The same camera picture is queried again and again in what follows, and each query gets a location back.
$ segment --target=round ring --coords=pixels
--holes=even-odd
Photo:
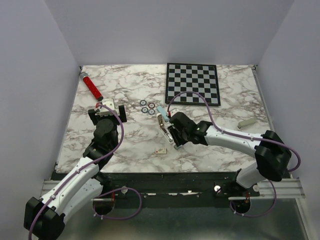
[[[154,109],[149,109],[149,115],[154,115],[156,111]]]
[[[154,109],[154,108],[156,107],[156,105],[155,105],[153,102],[150,102],[150,103],[148,104],[148,107],[149,107],[150,109]]]
[[[146,113],[148,112],[148,108],[147,108],[147,107],[143,107],[143,108],[141,109],[141,112],[143,112],[144,114],[146,114]]]
[[[141,100],[140,101],[140,106],[145,106],[147,105],[147,101],[146,100]]]

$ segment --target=light blue object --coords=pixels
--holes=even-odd
[[[157,106],[156,109],[158,110],[159,113],[161,113],[163,120],[167,123],[169,122],[169,118],[167,116],[166,110],[162,106]]]

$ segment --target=white marble surface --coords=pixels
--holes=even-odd
[[[236,171],[254,162],[243,153],[218,146],[187,143],[175,150],[160,132],[156,116],[144,114],[140,100],[167,106],[165,100],[166,65],[85,66],[83,68],[104,98],[125,105],[124,141],[103,172],[221,172]],[[211,107],[213,118],[222,127],[236,130],[238,122],[256,118],[257,123],[243,129],[264,133],[269,129],[266,113],[249,66],[217,66],[220,107]],[[87,112],[96,100],[80,81],[64,137],[57,172],[69,172],[91,142],[95,126]],[[176,105],[196,123],[209,121],[202,106]],[[167,154],[156,154],[165,147]]]

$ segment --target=gray wall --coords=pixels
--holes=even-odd
[[[81,65],[257,64],[293,0],[45,0]]]
[[[0,239],[27,239],[25,204],[52,172],[79,67],[43,0],[0,7]]]
[[[301,178],[320,236],[319,66],[320,1],[295,0],[257,73],[276,131],[301,154],[294,175]]]

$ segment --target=black and white checkerboard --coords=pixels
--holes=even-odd
[[[216,65],[168,63],[166,68],[165,103],[184,91],[199,93],[209,106],[220,106]],[[204,106],[204,101],[192,93],[178,96],[173,104]]]

